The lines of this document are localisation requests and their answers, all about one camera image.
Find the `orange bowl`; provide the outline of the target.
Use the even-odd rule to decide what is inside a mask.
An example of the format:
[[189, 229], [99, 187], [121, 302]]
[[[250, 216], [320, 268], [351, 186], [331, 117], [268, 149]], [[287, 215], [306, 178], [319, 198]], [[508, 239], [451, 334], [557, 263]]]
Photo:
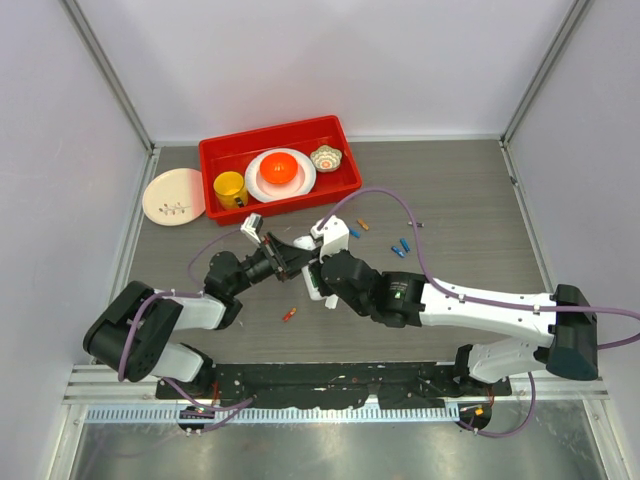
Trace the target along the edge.
[[273, 185], [284, 185], [291, 182], [298, 173], [296, 158], [287, 152], [273, 152], [260, 162], [259, 171], [262, 178]]

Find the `small patterned dish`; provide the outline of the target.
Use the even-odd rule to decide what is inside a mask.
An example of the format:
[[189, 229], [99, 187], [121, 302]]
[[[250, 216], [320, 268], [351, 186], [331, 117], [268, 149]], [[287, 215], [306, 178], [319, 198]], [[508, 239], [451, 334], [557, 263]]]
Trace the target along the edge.
[[342, 157], [343, 153], [341, 150], [329, 145], [322, 145], [310, 154], [312, 164], [320, 173], [336, 171], [341, 166]]

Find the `white plate in bin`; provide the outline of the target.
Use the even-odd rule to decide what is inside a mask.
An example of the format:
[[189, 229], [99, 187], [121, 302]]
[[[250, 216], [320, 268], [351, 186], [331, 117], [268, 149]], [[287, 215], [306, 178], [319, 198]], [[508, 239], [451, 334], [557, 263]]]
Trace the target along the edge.
[[[298, 171], [290, 182], [275, 184], [267, 181], [260, 171], [262, 162], [270, 155], [282, 153], [296, 160]], [[244, 180], [248, 192], [259, 202], [269, 203], [308, 194], [316, 182], [316, 169], [304, 153], [290, 148], [275, 148], [256, 156], [247, 166]]]

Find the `red plastic bin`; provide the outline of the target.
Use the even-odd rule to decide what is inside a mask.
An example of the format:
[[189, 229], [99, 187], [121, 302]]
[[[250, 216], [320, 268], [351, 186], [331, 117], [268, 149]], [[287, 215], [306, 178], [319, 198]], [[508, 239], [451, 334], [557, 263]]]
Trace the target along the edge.
[[337, 202], [362, 178], [334, 115], [205, 139], [205, 209], [219, 225]]

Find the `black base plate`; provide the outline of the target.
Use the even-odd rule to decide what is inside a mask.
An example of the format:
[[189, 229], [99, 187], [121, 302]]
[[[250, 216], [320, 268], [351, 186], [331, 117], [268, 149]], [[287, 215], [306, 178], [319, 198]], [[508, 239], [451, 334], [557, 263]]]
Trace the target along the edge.
[[462, 375], [454, 365], [434, 362], [263, 363], [205, 362], [188, 381], [172, 381], [192, 398], [232, 407], [250, 400], [258, 409], [359, 409], [369, 396], [383, 410], [442, 406], [446, 398], [498, 397], [510, 382], [486, 384]]

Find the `pink floral plate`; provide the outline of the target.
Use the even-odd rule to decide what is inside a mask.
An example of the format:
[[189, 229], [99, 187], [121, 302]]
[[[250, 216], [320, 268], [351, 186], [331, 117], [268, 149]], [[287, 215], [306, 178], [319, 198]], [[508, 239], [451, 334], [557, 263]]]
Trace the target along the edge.
[[194, 221], [205, 212], [201, 172], [177, 168], [160, 174], [146, 187], [142, 208], [157, 225], [173, 227]]

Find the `blue battery right upper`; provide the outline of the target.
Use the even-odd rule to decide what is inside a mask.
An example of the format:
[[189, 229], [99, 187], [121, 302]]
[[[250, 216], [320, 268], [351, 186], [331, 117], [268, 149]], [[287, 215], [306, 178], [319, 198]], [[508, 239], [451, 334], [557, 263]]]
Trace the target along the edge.
[[411, 251], [409, 243], [405, 238], [400, 238], [400, 243], [401, 243], [401, 245], [402, 245], [402, 247], [403, 247], [405, 252], [408, 253], [408, 252]]

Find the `yellow mug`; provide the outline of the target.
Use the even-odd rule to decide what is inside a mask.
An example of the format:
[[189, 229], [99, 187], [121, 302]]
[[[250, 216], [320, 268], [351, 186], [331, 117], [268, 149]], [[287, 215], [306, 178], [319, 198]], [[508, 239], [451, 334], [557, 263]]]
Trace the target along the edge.
[[248, 205], [249, 196], [244, 176], [235, 171], [218, 175], [213, 183], [216, 198], [224, 210], [243, 208]]

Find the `blue battery right lower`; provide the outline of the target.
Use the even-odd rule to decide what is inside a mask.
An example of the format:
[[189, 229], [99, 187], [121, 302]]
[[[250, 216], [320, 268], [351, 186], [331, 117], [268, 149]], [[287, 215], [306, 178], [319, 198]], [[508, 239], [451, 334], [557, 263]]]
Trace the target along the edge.
[[391, 246], [391, 250], [398, 255], [400, 258], [405, 258], [405, 252], [403, 252], [399, 247], [397, 246]]

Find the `white remote control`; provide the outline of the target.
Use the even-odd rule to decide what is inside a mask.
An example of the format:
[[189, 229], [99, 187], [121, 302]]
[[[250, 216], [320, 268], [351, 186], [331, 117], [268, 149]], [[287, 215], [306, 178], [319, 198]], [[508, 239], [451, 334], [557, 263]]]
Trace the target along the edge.
[[[307, 235], [307, 236], [301, 236], [296, 238], [293, 241], [293, 245], [303, 250], [311, 251], [315, 247], [315, 242], [310, 235]], [[319, 281], [311, 272], [311, 269], [310, 269], [311, 266], [312, 264], [309, 263], [307, 266], [301, 269], [302, 276], [303, 276], [310, 299], [312, 301], [323, 301], [324, 306], [327, 309], [334, 310], [338, 305], [339, 297], [335, 294], [324, 295], [320, 292]]]

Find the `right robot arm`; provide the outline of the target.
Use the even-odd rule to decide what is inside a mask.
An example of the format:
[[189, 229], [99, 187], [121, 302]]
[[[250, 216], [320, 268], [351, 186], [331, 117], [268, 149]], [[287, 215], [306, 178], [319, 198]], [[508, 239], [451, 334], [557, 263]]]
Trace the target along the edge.
[[378, 272], [347, 250], [321, 259], [321, 285], [362, 317], [390, 328], [448, 326], [501, 335], [458, 349], [451, 380], [465, 395], [504, 377], [546, 370], [575, 381], [598, 378], [597, 317], [581, 291], [517, 295], [450, 285], [422, 274]]

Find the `orange battery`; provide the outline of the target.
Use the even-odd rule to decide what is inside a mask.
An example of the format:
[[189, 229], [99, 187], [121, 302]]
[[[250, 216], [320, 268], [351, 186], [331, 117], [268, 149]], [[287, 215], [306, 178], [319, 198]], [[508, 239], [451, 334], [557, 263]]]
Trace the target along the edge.
[[357, 223], [365, 230], [365, 231], [369, 231], [370, 227], [369, 225], [362, 219], [357, 219]]

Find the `red battery near front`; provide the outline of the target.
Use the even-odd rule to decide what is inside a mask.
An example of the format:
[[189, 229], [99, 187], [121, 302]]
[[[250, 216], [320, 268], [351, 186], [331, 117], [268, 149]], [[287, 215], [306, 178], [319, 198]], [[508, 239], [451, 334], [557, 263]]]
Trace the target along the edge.
[[296, 311], [297, 311], [297, 309], [295, 307], [292, 308], [289, 312], [287, 312], [283, 316], [282, 321], [285, 322], [285, 323], [288, 322], [295, 315]]

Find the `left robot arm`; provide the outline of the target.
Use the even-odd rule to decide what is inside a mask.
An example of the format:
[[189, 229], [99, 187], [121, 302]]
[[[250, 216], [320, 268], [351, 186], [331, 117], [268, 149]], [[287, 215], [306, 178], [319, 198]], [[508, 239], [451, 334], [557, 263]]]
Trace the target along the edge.
[[213, 385], [212, 373], [204, 368], [207, 358], [171, 343], [173, 333], [229, 327], [242, 309], [238, 294], [272, 276], [280, 281], [296, 277], [318, 259], [318, 252], [310, 236], [287, 244], [268, 233], [243, 260], [230, 251], [213, 255], [196, 293], [160, 291], [132, 281], [88, 329], [83, 349], [116, 371], [121, 381], [169, 377], [190, 398], [203, 398]]

